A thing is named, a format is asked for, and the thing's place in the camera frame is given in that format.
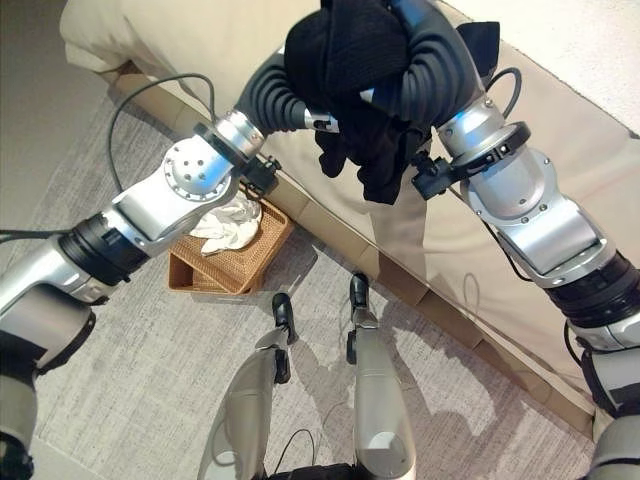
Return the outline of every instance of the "beige sofa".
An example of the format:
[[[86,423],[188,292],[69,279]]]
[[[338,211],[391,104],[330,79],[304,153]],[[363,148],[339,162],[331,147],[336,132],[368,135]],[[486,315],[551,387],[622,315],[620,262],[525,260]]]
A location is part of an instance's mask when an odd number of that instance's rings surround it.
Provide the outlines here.
[[[160,0],[153,9],[135,0],[71,0],[61,31],[72,63],[102,73],[122,91],[145,83],[147,76],[197,71],[213,80],[216,109],[223,111],[291,25],[315,8],[315,0]],[[463,20],[443,9],[454,23]],[[511,120],[527,121],[530,145],[554,161],[563,191],[640,264],[640,142],[508,45],[502,45],[500,61],[524,74]],[[491,93],[506,103],[509,90],[504,82]],[[207,95],[194,80],[152,90],[139,103],[187,135],[204,119],[197,99],[206,101]],[[594,409],[565,350],[562,315],[542,291],[513,275],[466,206],[449,194],[427,206],[410,185],[413,172],[405,175],[394,206],[365,202],[355,167],[333,180],[322,175],[310,132],[273,135],[264,153],[283,165],[280,186],[270,199],[291,218],[576,429],[591,434]]]

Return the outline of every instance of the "black connector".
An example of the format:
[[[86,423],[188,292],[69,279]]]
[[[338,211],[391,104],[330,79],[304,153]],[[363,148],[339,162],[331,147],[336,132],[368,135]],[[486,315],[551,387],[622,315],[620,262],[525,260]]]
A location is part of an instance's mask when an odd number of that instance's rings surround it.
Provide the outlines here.
[[[411,163],[418,169],[411,183],[425,200],[442,195],[458,181],[449,163],[441,157],[432,160],[425,152],[420,152]]]
[[[97,214],[60,237],[60,248],[82,270],[105,285],[129,281],[149,256]]]
[[[603,327],[640,312],[640,271],[620,252],[579,280],[545,291],[580,328]]]

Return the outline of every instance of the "floor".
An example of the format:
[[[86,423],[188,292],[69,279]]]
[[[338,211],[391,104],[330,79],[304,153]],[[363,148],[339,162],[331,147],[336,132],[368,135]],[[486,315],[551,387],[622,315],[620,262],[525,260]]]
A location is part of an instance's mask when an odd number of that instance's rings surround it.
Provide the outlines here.
[[[2,0],[0,4],[3,228],[30,227],[28,219],[61,157],[107,89],[94,74],[67,65],[58,33],[64,4],[64,0]],[[39,464],[35,480],[99,479],[38,438],[34,438],[32,455]]]

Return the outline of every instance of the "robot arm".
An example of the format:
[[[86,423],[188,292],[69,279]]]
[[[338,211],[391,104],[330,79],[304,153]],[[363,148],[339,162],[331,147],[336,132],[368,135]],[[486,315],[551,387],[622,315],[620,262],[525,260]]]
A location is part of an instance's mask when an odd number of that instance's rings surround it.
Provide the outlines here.
[[[0,464],[29,478],[34,379],[66,363],[91,333],[94,305],[236,193],[263,194],[277,162],[255,158],[264,137],[240,112],[171,147],[148,178],[68,234],[49,238],[0,278]]]
[[[425,0],[390,4],[407,30],[410,48],[418,44],[425,25],[441,15]],[[451,47],[457,44],[456,35],[450,27],[438,42],[454,58],[436,62],[436,69],[465,64],[461,51]],[[411,85],[425,84],[434,70],[433,64],[424,68],[425,57],[415,50],[413,58],[417,61],[396,84],[372,88],[361,97],[405,120],[437,119],[424,102],[419,103],[425,105],[422,109],[411,108],[416,91]],[[635,468],[637,475],[640,271],[559,191],[551,160],[526,144],[526,124],[505,125],[476,85],[473,90],[459,87],[461,108],[447,121],[433,123],[451,162],[423,155],[413,184],[428,200],[460,181],[464,202],[497,230],[505,252],[562,310],[585,348],[581,364],[594,401],[619,418],[603,435],[589,478],[605,478],[600,468],[607,469],[605,476],[615,468]]]

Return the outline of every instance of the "silver arm segment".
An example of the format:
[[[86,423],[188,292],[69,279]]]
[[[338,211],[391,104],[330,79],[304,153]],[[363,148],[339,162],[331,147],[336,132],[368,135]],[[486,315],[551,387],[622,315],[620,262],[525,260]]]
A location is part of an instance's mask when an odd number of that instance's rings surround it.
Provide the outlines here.
[[[496,227],[503,248],[538,286],[553,288],[601,267],[615,246],[558,190],[553,163],[522,141],[524,128],[505,126],[485,96],[440,127],[438,135],[453,168],[482,165],[461,182],[465,202]]]
[[[269,440],[278,352],[286,351],[288,330],[278,327],[256,344],[236,372],[211,427],[198,480],[263,478]]]
[[[33,381],[66,363],[86,340],[95,324],[90,307],[105,302],[206,211],[227,203],[240,175],[251,184],[257,172],[259,192],[273,186],[277,166],[252,163],[264,137],[242,113],[229,112],[203,132],[176,143],[152,175],[71,232],[49,238],[0,277],[3,467],[18,464],[20,475],[31,471]]]
[[[416,478],[416,451],[400,380],[380,339],[378,320],[355,308],[356,466],[366,479]]]

